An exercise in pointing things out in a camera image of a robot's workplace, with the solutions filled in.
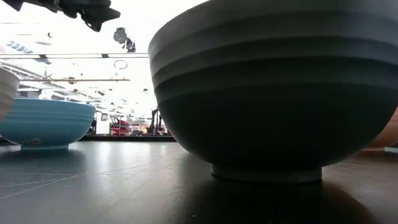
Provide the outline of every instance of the blue bowl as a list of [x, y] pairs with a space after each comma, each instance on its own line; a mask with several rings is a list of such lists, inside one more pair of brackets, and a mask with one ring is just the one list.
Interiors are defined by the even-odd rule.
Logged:
[[0, 134], [21, 150], [68, 149], [90, 128], [95, 108], [55, 100], [16, 98]]

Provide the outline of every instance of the white bowl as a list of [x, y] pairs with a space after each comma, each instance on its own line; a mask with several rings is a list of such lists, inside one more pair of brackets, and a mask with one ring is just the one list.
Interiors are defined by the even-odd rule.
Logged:
[[0, 121], [4, 120], [13, 104], [18, 86], [18, 77], [0, 67]]

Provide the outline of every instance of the bowl rim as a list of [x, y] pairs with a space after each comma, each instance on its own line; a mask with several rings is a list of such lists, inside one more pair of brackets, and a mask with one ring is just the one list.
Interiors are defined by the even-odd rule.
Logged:
[[74, 105], [89, 106], [89, 107], [95, 108], [95, 106], [93, 106], [93, 105], [81, 104], [81, 103], [77, 103], [77, 102], [63, 101], [63, 100], [48, 100], [48, 99], [38, 99], [38, 98], [26, 98], [26, 97], [15, 97], [14, 100], [15, 100], [15, 102], [16, 101], [51, 101], [51, 102], [56, 102], [56, 103], [69, 103], [69, 104], [74, 104]]
[[20, 80], [19, 77], [18, 77], [16, 74], [14, 74], [12, 71], [9, 71], [9, 70], [3, 68], [2, 66], [0, 66], [0, 69], [1, 69], [2, 71], [4, 71], [4, 73], [6, 73], [7, 75], [9, 75], [10, 77], [14, 77], [16, 80]]

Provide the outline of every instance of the horizontal groove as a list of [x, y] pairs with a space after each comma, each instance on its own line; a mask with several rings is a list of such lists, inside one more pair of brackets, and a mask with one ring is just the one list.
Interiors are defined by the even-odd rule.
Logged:
[[9, 119], [6, 118], [3, 122], [0, 122], [0, 127], [3, 125], [12, 125], [12, 124], [34, 124], [35, 126], [38, 125], [43, 125], [43, 124], [64, 124], [65, 126], [69, 126], [69, 125], [85, 125], [88, 126], [91, 124], [93, 120], [70, 120], [70, 119], [61, 119], [61, 120], [57, 120], [57, 121], [49, 121], [49, 120], [41, 120], [41, 119], [37, 119], [35, 121], [32, 120], [24, 120], [24, 119]]
[[219, 27], [233, 21], [289, 14], [295, 16], [301, 14], [362, 14], [396, 22], [398, 20], [396, 7], [397, 4], [394, 4], [394, 1], [263, 0], [254, 1], [251, 4], [245, 0], [208, 1], [181, 13], [160, 28], [150, 42], [149, 51], [154, 52], [155, 49], [163, 48], [165, 45], [192, 35], [199, 30]]
[[398, 91], [397, 65], [358, 58], [333, 60], [331, 57], [317, 57], [312, 64], [302, 63], [304, 60], [305, 58], [294, 58], [294, 63], [288, 63], [286, 60], [258, 60], [208, 67], [175, 76], [162, 83], [156, 83], [154, 80], [154, 84], [158, 84], [155, 93], [161, 102], [191, 93], [244, 86], [266, 88], [283, 85], [288, 88], [289, 85], [304, 84], [365, 85]]
[[42, 110], [75, 110], [75, 111], [91, 111], [95, 110], [94, 106], [83, 105], [70, 101], [59, 100], [42, 100], [33, 98], [15, 98], [15, 108], [38, 108]]
[[45, 114], [65, 114], [65, 115], [76, 115], [76, 116], [88, 116], [92, 114], [94, 116], [95, 109], [86, 110], [80, 108], [78, 110], [71, 110], [70, 108], [55, 108], [55, 107], [30, 107], [30, 106], [18, 106], [13, 104], [10, 109], [11, 113], [45, 113]]
[[[308, 64], [313, 63], [314, 60], [316, 61], [320, 58], [329, 57], [347, 60], [347, 62], [354, 58], [357, 60], [374, 60], [383, 63], [390, 63], [391, 65], [398, 65], [398, 47], [394, 47], [389, 44], [365, 40], [360, 42], [355, 39], [341, 39], [341, 41], [338, 42], [338, 39], [336, 39], [335, 45], [330, 46], [326, 50], [325, 48], [318, 48], [317, 46], [328, 42], [327, 40], [304, 40], [305, 41], [302, 41], [302, 39], [295, 39], [287, 40], [286, 42], [281, 40], [275, 42], [264, 41], [264, 43], [253, 42], [238, 45], [234, 49], [225, 48], [209, 50], [200, 55], [190, 55], [187, 58], [174, 61], [173, 63], [162, 67], [157, 73], [153, 73], [152, 80], [156, 88], [160, 83], [166, 82], [170, 78], [200, 72], [201, 70], [211, 70], [212, 68], [221, 68], [226, 67], [227, 65], [235, 67], [240, 63], [254, 63], [255, 61], [262, 61], [263, 65], [267, 66], [267, 62], [292, 58], [296, 58], [297, 60], [301, 60], [303, 63]], [[269, 51], [256, 50], [256, 47], [263, 46], [262, 44], [269, 46]], [[314, 50], [303, 53], [302, 46], [306, 46], [308, 48], [313, 47]], [[241, 48], [246, 49], [246, 51], [240, 52]]]
[[306, 12], [249, 17], [207, 27], [164, 44], [157, 52], [151, 52], [151, 70], [156, 73], [157, 69], [189, 55], [245, 42], [335, 36], [398, 45], [397, 35], [398, 22], [359, 13]]
[[53, 122], [57, 122], [60, 119], [68, 120], [79, 120], [79, 121], [92, 121], [94, 117], [91, 116], [80, 116], [80, 117], [68, 117], [68, 116], [24, 116], [23, 114], [10, 114], [7, 113], [6, 119], [52, 119]]
[[94, 118], [94, 113], [65, 113], [65, 112], [49, 112], [49, 111], [16, 111], [13, 110], [12, 108], [9, 110], [10, 114], [22, 114], [24, 116], [36, 116], [36, 115], [46, 115], [50, 117], [56, 117], [56, 116], [77, 116], [77, 117], [93, 117]]

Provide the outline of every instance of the orange object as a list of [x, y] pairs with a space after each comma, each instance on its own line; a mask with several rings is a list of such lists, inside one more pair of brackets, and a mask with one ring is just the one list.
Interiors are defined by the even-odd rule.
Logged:
[[398, 108], [381, 133], [364, 149], [365, 151], [384, 151], [384, 147], [398, 142]]

